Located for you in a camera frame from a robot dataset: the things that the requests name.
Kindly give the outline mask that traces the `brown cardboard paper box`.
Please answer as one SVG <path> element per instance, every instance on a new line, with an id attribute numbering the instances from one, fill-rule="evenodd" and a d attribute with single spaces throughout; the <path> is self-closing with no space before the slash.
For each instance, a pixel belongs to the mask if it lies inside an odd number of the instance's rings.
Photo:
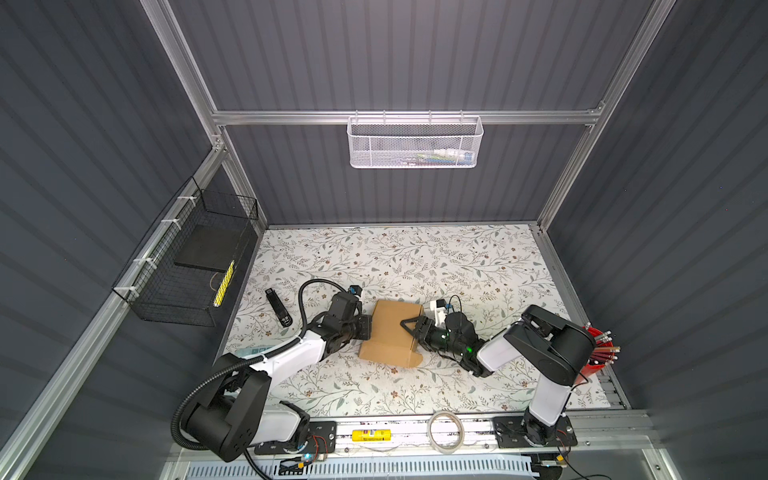
<path id="1" fill-rule="evenodd" d="M 423 313 L 423 307 L 418 304 L 378 300 L 372 315 L 371 338 L 362 343 L 359 358 L 402 368 L 418 367 L 423 355 L 417 352 L 418 342 L 401 322 Z"/>

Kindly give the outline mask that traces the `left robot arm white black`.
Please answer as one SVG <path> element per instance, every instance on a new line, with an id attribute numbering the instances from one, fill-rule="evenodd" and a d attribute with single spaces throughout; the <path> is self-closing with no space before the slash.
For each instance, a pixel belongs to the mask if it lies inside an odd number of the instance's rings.
<path id="1" fill-rule="evenodd" d="M 308 323 L 304 336 L 282 349 L 249 359 L 220 357 L 209 378 L 174 413 L 176 443 L 188 450 L 209 450 L 225 462 L 252 446 L 301 449 L 310 436 L 309 414 L 288 401 L 269 405 L 269 393 L 351 341 L 370 338 L 372 317 L 362 312 L 360 294 L 357 286 L 336 293 L 329 309 Z"/>

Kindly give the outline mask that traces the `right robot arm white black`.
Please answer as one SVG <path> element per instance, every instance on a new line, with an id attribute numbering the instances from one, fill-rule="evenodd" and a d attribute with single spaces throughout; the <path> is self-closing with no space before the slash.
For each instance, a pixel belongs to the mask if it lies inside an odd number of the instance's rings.
<path id="1" fill-rule="evenodd" d="M 538 305 L 530 305 L 506 330 L 483 340 L 474 324 L 452 311 L 442 326 L 420 315 L 400 322 L 422 348 L 450 359 L 475 377 L 486 378 L 520 357 L 539 372 L 533 399 L 524 413 L 528 432 L 551 436 L 582 369 L 597 348 L 588 330 Z"/>

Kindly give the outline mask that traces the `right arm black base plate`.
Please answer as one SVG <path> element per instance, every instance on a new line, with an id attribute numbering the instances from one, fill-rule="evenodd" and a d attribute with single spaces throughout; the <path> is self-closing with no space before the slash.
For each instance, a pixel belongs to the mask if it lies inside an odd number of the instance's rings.
<path id="1" fill-rule="evenodd" d="M 500 448 L 574 447 L 578 439 L 570 419 L 560 415 L 553 426 L 547 426 L 528 413 L 502 415 L 491 419 L 493 433 Z"/>

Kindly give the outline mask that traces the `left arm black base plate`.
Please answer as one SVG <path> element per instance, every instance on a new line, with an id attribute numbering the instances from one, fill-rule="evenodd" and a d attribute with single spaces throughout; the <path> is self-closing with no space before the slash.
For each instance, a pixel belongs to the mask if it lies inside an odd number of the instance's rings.
<path id="1" fill-rule="evenodd" d="M 255 442 L 250 448 L 256 455 L 330 454 L 336 450 L 337 429 L 335 421 L 311 420 L 300 432 L 298 440 Z"/>

